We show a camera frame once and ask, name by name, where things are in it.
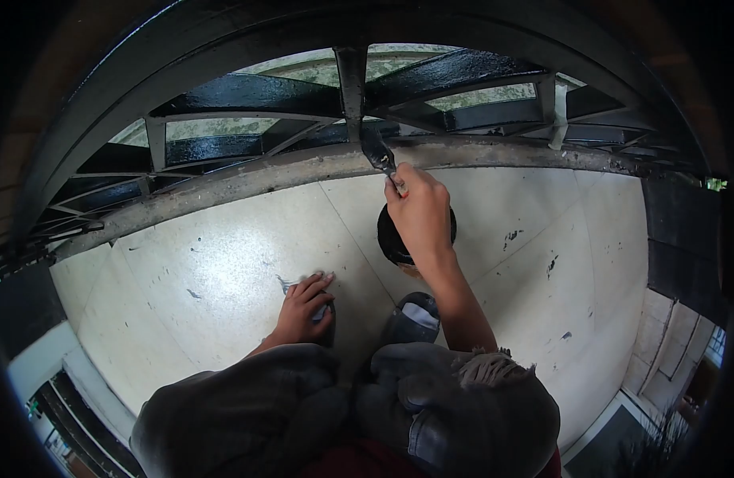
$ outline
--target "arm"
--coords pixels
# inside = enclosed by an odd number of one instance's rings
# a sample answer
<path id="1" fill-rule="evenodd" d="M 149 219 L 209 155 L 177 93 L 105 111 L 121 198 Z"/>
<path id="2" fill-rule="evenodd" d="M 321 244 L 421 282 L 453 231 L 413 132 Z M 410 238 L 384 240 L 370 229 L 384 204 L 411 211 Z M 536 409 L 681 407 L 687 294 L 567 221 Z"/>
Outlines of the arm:
<path id="1" fill-rule="evenodd" d="M 449 349 L 469 352 L 483 347 L 487 352 L 496 352 L 495 334 L 460 270 L 449 240 L 447 188 L 408 163 L 397 167 L 394 180 L 405 183 L 410 194 L 401 198 L 386 178 L 389 215 L 434 293 Z"/>
<path id="2" fill-rule="evenodd" d="M 327 302 L 334 300 L 335 297 L 332 294 L 320 294 L 320 291 L 330 285 L 333 279 L 334 274 L 328 274 L 323 278 L 322 273 L 318 272 L 300 284 L 291 285 L 285 294 L 285 301 L 282 303 L 282 310 L 274 331 L 245 358 L 277 345 L 313 342 L 321 336 L 333 321 L 330 308 L 325 309 L 324 316 L 319 323 L 312 322 L 311 318 Z"/>

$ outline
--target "red shirt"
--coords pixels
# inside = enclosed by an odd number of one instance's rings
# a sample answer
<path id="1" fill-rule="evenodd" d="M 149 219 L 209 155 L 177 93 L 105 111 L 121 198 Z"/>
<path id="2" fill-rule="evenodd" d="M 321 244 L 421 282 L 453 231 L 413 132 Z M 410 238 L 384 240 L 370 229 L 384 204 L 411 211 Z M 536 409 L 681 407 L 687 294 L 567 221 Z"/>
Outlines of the red shirt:
<path id="1" fill-rule="evenodd" d="M 328 448 L 317 460 L 306 465 L 296 478 L 340 478 L 341 476 L 428 478 L 407 458 L 367 438 L 354 438 L 342 445 Z M 558 448 L 548 464 L 535 478 L 561 478 L 561 457 L 558 454 Z"/>

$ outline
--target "paint can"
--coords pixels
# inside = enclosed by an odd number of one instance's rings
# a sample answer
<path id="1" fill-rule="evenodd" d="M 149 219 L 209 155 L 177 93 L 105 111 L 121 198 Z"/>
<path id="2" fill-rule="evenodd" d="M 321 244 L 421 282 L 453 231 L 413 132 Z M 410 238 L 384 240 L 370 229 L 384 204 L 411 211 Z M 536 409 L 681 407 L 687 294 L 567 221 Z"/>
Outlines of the paint can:
<path id="1" fill-rule="evenodd" d="M 449 208 L 450 228 L 449 235 L 452 244 L 457 236 L 457 220 L 452 208 Z M 401 240 L 399 231 L 389 215 L 389 206 L 386 204 L 378 215 L 378 244 L 386 259 L 396 264 L 403 273 L 415 278 L 422 279 L 418 268 L 415 266 L 412 256 Z"/>

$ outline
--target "right hand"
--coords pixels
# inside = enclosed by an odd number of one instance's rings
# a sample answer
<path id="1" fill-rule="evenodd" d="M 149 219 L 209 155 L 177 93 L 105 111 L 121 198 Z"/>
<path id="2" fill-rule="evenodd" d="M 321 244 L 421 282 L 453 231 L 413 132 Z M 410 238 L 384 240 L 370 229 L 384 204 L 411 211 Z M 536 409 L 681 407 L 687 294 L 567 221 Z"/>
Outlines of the right hand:
<path id="1" fill-rule="evenodd" d="M 434 268 L 454 257 L 449 238 L 449 192 L 429 173 L 409 163 L 400 163 L 393 178 L 407 186 L 409 196 L 400 197 L 386 178 L 389 215 L 418 271 L 428 279 Z"/>

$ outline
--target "wet black paint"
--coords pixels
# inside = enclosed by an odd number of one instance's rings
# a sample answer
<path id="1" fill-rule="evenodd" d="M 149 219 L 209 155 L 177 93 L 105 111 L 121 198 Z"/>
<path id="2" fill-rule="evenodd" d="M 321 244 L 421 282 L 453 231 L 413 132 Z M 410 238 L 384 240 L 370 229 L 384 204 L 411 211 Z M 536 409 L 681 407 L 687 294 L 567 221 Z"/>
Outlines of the wet black paint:
<path id="1" fill-rule="evenodd" d="M 502 250 L 506 250 L 508 248 L 508 241 L 513 241 L 517 236 L 518 233 L 523 233 L 524 229 L 516 229 L 512 233 L 507 233 L 505 238 L 505 244 L 502 245 Z"/>
<path id="2" fill-rule="evenodd" d="M 556 266 L 556 259 L 558 259 L 558 254 L 556 254 L 556 256 L 553 257 L 553 260 L 551 261 L 551 263 L 548 266 L 548 271 L 547 271 L 547 273 L 548 273 L 548 281 L 551 280 L 551 271 Z"/>

